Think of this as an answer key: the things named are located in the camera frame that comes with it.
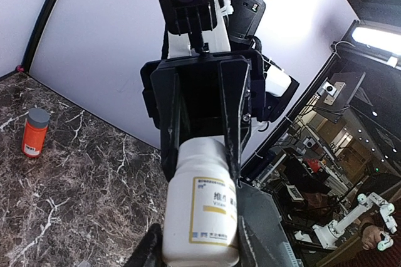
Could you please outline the small white pill bottle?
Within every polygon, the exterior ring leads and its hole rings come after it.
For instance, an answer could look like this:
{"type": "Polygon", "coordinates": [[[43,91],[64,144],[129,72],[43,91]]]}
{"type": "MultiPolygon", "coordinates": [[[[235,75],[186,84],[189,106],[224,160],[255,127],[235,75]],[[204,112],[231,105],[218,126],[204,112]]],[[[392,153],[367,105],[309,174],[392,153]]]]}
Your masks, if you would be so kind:
{"type": "Polygon", "coordinates": [[[236,186],[225,147],[214,138],[184,142],[169,182],[162,239],[167,266],[235,266],[236,186]]]}

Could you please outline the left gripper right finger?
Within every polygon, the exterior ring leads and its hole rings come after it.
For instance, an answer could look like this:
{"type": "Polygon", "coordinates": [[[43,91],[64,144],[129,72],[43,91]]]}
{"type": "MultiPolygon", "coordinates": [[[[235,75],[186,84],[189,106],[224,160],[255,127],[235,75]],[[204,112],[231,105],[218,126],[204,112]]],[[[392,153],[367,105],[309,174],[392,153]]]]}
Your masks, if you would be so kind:
{"type": "Polygon", "coordinates": [[[281,231],[277,222],[257,222],[249,225],[243,216],[238,217],[238,266],[282,266],[279,248],[281,231]]]}

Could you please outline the orange pill bottle grey cap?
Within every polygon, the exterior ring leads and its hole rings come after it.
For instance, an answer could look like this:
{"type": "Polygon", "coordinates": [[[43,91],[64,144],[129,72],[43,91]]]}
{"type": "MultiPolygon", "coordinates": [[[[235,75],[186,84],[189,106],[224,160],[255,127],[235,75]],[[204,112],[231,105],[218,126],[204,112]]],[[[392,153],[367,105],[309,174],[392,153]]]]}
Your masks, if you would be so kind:
{"type": "Polygon", "coordinates": [[[42,108],[31,108],[26,117],[21,150],[24,155],[35,158],[41,155],[50,115],[42,108]]]}

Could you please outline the right black frame post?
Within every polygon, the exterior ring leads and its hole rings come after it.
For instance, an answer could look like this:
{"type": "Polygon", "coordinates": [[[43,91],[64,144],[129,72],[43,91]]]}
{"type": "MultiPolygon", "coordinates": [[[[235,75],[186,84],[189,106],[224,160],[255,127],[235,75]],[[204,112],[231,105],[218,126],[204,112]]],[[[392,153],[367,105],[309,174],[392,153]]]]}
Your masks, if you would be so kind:
{"type": "Polygon", "coordinates": [[[42,35],[51,16],[54,6],[57,0],[45,0],[42,8],[39,12],[37,20],[34,24],[31,36],[27,43],[23,59],[21,63],[16,67],[16,71],[19,73],[29,73],[31,65],[33,63],[36,51],[41,41],[42,35]]]}

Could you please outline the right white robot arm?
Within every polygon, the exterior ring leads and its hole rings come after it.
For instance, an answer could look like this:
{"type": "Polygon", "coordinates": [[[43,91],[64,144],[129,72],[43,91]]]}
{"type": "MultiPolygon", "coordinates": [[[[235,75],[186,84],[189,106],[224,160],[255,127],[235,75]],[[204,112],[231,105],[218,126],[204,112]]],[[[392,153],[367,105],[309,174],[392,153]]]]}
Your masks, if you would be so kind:
{"type": "Polygon", "coordinates": [[[255,32],[263,0],[159,0],[165,19],[162,57],[140,76],[148,115],[160,132],[165,178],[189,140],[221,136],[233,180],[252,120],[271,123],[299,84],[261,53],[255,32]]]}

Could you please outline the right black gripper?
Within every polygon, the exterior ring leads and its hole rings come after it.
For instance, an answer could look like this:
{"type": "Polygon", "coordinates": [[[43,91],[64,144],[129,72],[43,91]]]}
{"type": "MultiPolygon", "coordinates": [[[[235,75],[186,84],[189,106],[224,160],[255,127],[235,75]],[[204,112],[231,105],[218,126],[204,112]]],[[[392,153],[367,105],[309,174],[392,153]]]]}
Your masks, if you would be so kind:
{"type": "Polygon", "coordinates": [[[224,135],[229,173],[240,187],[243,145],[250,114],[266,121],[263,56],[256,50],[213,53],[146,63],[140,70],[143,99],[160,131],[162,170],[175,175],[182,139],[224,135]]]}

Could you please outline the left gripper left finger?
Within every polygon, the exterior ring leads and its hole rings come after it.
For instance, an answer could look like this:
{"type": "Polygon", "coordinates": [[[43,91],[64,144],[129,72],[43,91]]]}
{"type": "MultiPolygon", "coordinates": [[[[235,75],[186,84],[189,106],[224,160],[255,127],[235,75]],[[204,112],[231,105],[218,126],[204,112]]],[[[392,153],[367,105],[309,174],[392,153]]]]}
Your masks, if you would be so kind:
{"type": "Polygon", "coordinates": [[[152,224],[141,239],[124,267],[161,267],[162,261],[162,228],[152,224]]]}

